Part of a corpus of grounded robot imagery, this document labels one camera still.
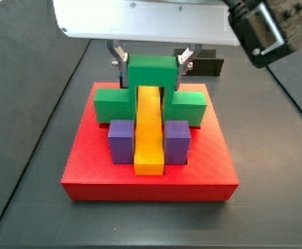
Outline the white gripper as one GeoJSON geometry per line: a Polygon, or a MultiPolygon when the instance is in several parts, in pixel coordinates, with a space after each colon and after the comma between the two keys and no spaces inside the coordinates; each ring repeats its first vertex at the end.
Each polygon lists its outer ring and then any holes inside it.
{"type": "Polygon", "coordinates": [[[68,37],[107,39],[120,71],[120,87],[127,88],[127,60],[119,40],[189,44],[176,56],[176,88],[192,68],[201,45],[237,46],[227,23],[227,6],[156,0],[52,0],[58,28],[68,37]]]}

